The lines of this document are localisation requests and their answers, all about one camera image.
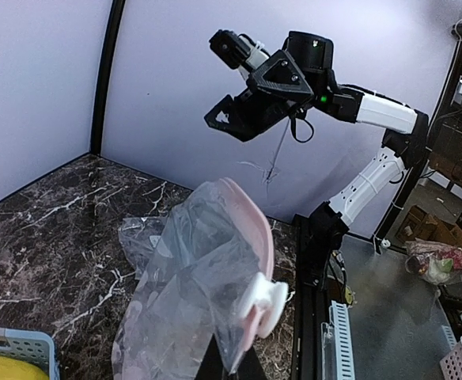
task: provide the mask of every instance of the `dark marble surface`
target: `dark marble surface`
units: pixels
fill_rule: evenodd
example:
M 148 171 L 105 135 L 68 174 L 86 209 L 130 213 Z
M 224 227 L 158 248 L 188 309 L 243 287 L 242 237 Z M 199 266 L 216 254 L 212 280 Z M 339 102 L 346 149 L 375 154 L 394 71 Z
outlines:
M 44 331 L 71 379 L 112 379 L 116 329 L 134 292 L 117 230 L 166 215 L 189 190 L 94 156 L 79 158 L 0 203 L 0 327 Z M 271 221 L 276 280 L 294 289 L 295 231 Z M 290 372 L 293 300 L 255 343 L 269 379 Z

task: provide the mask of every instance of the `white plastic clip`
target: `white plastic clip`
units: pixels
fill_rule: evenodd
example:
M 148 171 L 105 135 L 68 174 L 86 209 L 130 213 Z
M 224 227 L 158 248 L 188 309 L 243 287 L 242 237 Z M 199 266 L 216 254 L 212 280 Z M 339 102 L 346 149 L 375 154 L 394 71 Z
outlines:
M 287 300 L 289 287 L 286 283 L 272 283 L 262 272 L 256 273 L 247 287 L 238 306 L 237 316 L 241 321 L 247 321 L 253 314 L 259 316 L 257 336 L 266 338 L 278 323 Z

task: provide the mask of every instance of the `scratch on wall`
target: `scratch on wall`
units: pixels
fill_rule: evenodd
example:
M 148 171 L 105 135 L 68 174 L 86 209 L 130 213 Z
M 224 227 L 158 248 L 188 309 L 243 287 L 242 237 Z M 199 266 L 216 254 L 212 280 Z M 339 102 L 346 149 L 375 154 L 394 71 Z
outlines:
M 266 185 L 266 192 L 268 195 L 268 185 L 273 181 L 273 179 L 280 174 L 280 169 L 277 167 L 277 160 L 278 160 L 278 154 L 280 153 L 280 150 L 282 149 L 282 144 L 284 143 L 284 140 L 286 138 L 287 130 L 289 128 L 289 120 L 287 120 L 286 127 L 284 128 L 284 132 L 282 133 L 282 137 L 280 138 L 280 141 L 278 142 L 277 148 L 275 149 L 273 153 L 273 157 L 270 160 L 270 165 L 268 168 L 264 168 L 261 165 L 253 162 L 253 161 L 238 161 L 237 164 L 241 165 L 249 165 L 253 167 L 254 169 L 258 169 L 262 174 L 262 180 L 261 184 Z

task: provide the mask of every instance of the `plastic bag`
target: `plastic bag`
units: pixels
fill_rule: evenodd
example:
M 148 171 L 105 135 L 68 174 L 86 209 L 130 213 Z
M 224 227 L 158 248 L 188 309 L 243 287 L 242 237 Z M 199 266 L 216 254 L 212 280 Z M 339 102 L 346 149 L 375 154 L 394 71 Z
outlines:
M 166 217 L 125 218 L 119 228 L 119 241 L 126 253 L 127 261 L 136 270 L 136 279 L 141 279 L 143 271 L 153 256 Z
M 236 369 L 237 307 L 261 258 L 229 216 L 224 184 L 205 183 L 175 206 L 153 252 L 150 236 L 163 221 L 124 221 L 127 259 L 137 273 L 146 266 L 113 344 L 114 380 L 192 379 L 212 334 L 225 367 Z
M 462 282 L 462 249 L 436 241 L 407 241 L 407 272 L 433 285 Z

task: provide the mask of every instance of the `yellow sponge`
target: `yellow sponge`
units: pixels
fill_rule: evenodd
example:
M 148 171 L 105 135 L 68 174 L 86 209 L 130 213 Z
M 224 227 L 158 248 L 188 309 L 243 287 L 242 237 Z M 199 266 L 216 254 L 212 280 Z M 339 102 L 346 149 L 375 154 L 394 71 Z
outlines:
M 0 356 L 0 380 L 49 380 L 38 367 Z

